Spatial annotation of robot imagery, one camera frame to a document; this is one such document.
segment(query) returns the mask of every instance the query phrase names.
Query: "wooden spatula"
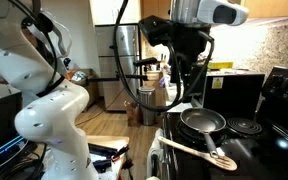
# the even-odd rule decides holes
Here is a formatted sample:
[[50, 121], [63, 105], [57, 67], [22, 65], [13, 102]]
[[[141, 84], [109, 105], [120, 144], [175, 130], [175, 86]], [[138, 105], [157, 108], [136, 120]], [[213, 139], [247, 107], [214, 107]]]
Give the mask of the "wooden spatula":
[[208, 162], [210, 162], [210, 163], [212, 163], [212, 164], [214, 164], [214, 165], [216, 165], [222, 169], [225, 169], [228, 171], [234, 171], [237, 169], [237, 165], [236, 165], [235, 161], [233, 161], [232, 159], [230, 159], [226, 156], [219, 156], [219, 158], [212, 158], [209, 153], [202, 153], [200, 151], [196, 151], [192, 148], [183, 146], [183, 145], [178, 144], [174, 141], [166, 139], [162, 136], [159, 136], [158, 140], [161, 141], [162, 143], [165, 143], [167, 145], [170, 145], [172, 147], [175, 147], [175, 148], [180, 149], [182, 151], [185, 151], [187, 153], [201, 157], [201, 158], [207, 160]]

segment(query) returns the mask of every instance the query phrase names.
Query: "stainless steel refrigerator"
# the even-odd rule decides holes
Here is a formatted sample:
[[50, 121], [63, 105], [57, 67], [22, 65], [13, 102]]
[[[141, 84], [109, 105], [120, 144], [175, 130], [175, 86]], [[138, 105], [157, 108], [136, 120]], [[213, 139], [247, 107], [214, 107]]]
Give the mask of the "stainless steel refrigerator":
[[[113, 31], [114, 25], [95, 26], [97, 36], [97, 48], [99, 54], [99, 64], [102, 78], [116, 77], [116, 63], [114, 58]], [[136, 24], [120, 25], [117, 31], [117, 44], [119, 49], [120, 61], [124, 74], [139, 74], [134, 61], [140, 57], [140, 42], [138, 35], [138, 26]], [[128, 84], [135, 94], [138, 86], [138, 79], [127, 79]], [[130, 101], [121, 81], [103, 82], [105, 109], [107, 111], [125, 111], [124, 102]]]

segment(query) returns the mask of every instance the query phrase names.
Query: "black stove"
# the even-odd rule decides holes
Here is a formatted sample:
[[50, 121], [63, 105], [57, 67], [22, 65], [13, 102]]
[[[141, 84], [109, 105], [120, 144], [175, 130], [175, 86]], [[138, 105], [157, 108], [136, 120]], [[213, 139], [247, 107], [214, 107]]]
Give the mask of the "black stove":
[[[277, 83], [276, 76], [283, 82]], [[165, 145], [167, 179], [288, 180], [288, 69], [274, 67], [262, 93], [265, 100], [254, 120], [222, 114], [226, 128], [211, 134], [218, 152], [237, 163], [236, 171]], [[165, 114], [163, 129], [166, 138], [207, 152], [203, 135], [185, 127], [180, 113]]]

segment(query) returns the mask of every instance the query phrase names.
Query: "black frying pan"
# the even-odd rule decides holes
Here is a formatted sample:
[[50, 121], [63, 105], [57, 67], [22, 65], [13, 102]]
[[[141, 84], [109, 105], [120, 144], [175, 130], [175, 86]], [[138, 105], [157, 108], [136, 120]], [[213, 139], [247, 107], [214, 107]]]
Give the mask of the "black frying pan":
[[209, 109], [189, 108], [181, 113], [181, 120], [188, 127], [204, 134], [211, 157], [218, 158], [216, 146], [209, 134], [225, 127], [226, 121], [224, 117]]

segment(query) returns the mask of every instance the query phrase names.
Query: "granite backsplash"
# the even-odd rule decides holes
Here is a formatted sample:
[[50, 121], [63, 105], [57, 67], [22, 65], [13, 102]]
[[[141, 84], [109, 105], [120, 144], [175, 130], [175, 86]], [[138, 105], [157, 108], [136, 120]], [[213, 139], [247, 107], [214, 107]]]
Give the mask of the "granite backsplash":
[[[242, 26], [218, 26], [211, 29], [215, 39], [214, 60], [234, 62], [234, 68], [251, 69], [266, 75], [273, 66], [288, 67], [288, 19]], [[207, 55], [208, 46], [203, 53]], [[144, 45], [144, 57], [167, 54], [165, 47]]]

